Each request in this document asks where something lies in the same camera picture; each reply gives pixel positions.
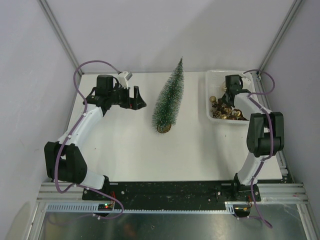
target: white table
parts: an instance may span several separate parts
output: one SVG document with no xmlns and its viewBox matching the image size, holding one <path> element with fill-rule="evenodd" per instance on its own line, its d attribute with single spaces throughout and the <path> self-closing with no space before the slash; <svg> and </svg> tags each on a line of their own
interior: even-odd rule
<svg viewBox="0 0 320 240">
<path fill-rule="evenodd" d="M 206 116 L 205 72 L 185 72 L 184 95 L 177 123 L 165 134 L 151 127 L 156 100 L 168 73 L 135 73 L 131 90 L 139 86 L 147 107 L 134 111 L 112 106 L 98 123 L 82 154 L 88 168 L 120 181 L 232 180 L 248 154 L 248 126 L 213 125 Z M 87 96 L 98 74 L 82 76 L 80 91 Z M 83 109 L 78 95 L 70 124 Z M 263 167 L 259 179 L 281 179 L 277 159 Z"/>
</svg>

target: gray floor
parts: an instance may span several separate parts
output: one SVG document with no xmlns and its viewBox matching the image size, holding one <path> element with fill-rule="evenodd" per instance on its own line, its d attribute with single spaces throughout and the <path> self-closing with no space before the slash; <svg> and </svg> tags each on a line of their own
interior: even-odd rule
<svg viewBox="0 0 320 240">
<path fill-rule="evenodd" d="M 40 240 L 306 240 L 296 205 L 261 205 L 267 228 L 259 220 L 230 214 L 124 214 L 113 220 L 91 216 L 65 226 L 43 222 Z M 83 213 L 47 213 L 52 222 Z M 256 215 L 254 207 L 251 215 Z"/>
</svg>

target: white plastic bin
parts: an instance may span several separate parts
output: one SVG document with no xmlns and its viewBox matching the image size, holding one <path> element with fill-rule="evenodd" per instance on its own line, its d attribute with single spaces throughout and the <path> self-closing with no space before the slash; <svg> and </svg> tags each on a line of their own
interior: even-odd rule
<svg viewBox="0 0 320 240">
<path fill-rule="evenodd" d="M 249 121 L 241 120 L 228 120 L 228 119 L 218 119 L 212 117 L 212 103 L 209 101 L 211 96 L 215 96 L 218 100 L 221 98 L 225 92 L 223 91 L 223 84 L 228 75 L 240 75 L 243 81 L 243 89 L 248 89 L 250 92 L 255 92 L 255 86 L 252 75 L 248 72 L 243 74 L 245 71 L 235 71 L 235 70 L 209 70 L 205 74 L 205 107 L 206 115 L 209 120 L 214 124 L 236 124 L 236 125 L 248 125 Z"/>
</svg>

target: miniature christmas tree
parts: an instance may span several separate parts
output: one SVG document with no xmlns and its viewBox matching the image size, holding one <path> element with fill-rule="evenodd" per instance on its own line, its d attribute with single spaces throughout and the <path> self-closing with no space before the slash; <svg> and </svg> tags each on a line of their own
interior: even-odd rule
<svg viewBox="0 0 320 240">
<path fill-rule="evenodd" d="M 165 134 L 169 132 L 171 126 L 176 124 L 183 94 L 184 68 L 181 58 L 155 103 L 152 126 L 159 133 Z"/>
</svg>

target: gray wall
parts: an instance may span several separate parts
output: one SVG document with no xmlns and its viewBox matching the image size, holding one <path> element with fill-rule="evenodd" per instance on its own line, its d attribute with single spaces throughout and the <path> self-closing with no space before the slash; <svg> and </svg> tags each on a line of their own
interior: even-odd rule
<svg viewBox="0 0 320 240">
<path fill-rule="evenodd" d="M 275 78 L 269 96 L 284 114 L 284 153 L 304 182 L 320 225 L 320 1 L 306 0 L 266 70 Z M 266 89 L 270 81 L 264 77 Z"/>
<path fill-rule="evenodd" d="M 36 0 L 1 1 L 0 33 L 0 239 L 19 240 L 46 178 L 44 145 L 67 123 L 74 69 Z"/>
<path fill-rule="evenodd" d="M 48 0 L 77 60 L 120 70 L 256 68 L 293 0 Z M 103 64 L 85 73 L 111 71 Z"/>
</svg>

